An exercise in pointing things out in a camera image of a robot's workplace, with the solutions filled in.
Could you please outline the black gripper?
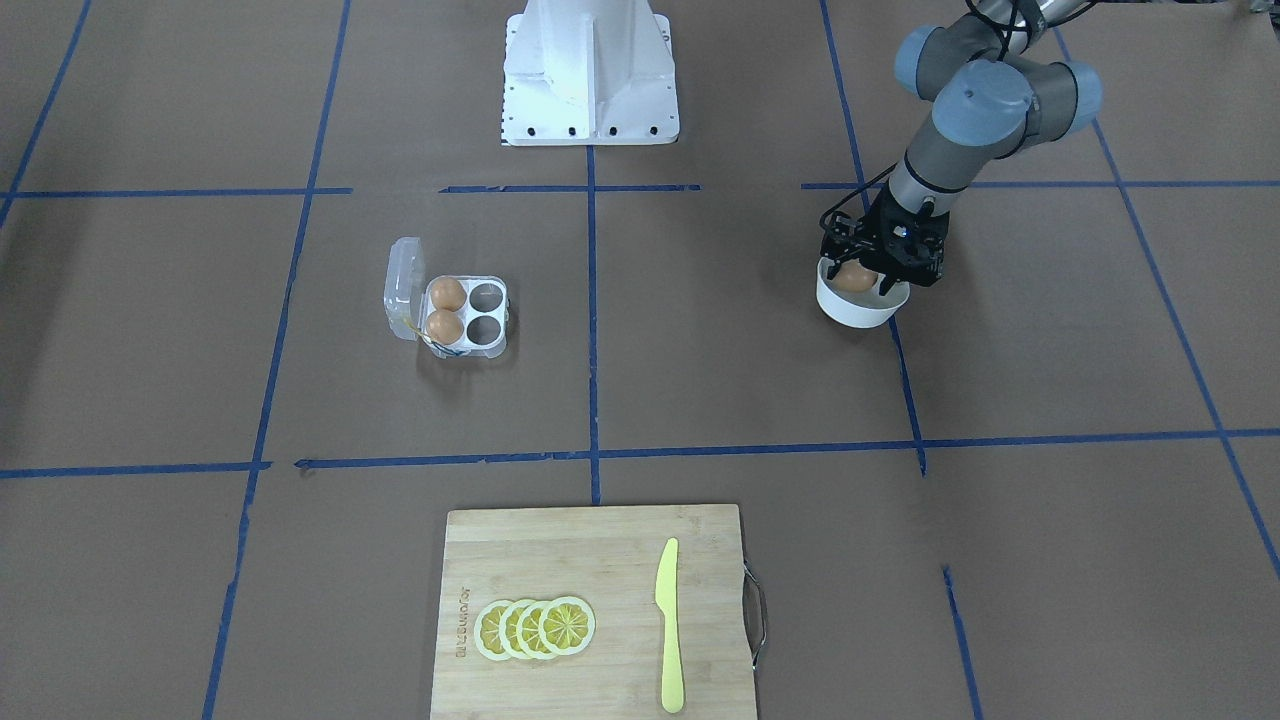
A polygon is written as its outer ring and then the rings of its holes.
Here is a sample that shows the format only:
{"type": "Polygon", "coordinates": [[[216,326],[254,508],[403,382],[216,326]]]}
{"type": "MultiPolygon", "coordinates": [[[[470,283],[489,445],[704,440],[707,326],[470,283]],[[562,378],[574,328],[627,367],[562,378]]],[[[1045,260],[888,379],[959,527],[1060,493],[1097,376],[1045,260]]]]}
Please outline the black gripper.
{"type": "Polygon", "coordinates": [[[910,211],[888,190],[882,190],[858,219],[842,210],[865,191],[860,187],[820,217],[820,258],[827,261],[820,277],[833,281],[845,265],[859,263],[883,275],[881,295],[897,283],[932,287],[945,273],[946,215],[936,215],[931,200],[910,211]]]}

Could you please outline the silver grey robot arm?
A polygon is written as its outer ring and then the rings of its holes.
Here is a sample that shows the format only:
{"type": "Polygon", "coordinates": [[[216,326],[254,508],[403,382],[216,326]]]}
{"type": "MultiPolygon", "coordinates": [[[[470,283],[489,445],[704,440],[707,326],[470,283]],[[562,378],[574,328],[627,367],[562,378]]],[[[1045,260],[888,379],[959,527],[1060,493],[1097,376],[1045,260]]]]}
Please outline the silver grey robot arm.
{"type": "Polygon", "coordinates": [[[895,58],[899,83],[931,105],[861,217],[841,204],[819,220],[820,278],[847,292],[933,286],[960,195],[992,161],[1091,124],[1105,101],[1094,68],[1025,51],[1088,13],[1088,1],[969,1],[947,27],[923,26],[895,58]]]}

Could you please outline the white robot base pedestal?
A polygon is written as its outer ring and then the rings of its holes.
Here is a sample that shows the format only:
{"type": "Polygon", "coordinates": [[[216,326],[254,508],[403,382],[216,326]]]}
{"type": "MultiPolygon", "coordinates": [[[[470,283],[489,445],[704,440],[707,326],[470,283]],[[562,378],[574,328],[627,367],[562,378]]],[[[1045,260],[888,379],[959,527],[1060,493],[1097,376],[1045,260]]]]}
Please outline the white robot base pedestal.
{"type": "Polygon", "coordinates": [[[504,32],[506,146],[678,141],[669,19],[648,1],[529,1],[504,32]]]}

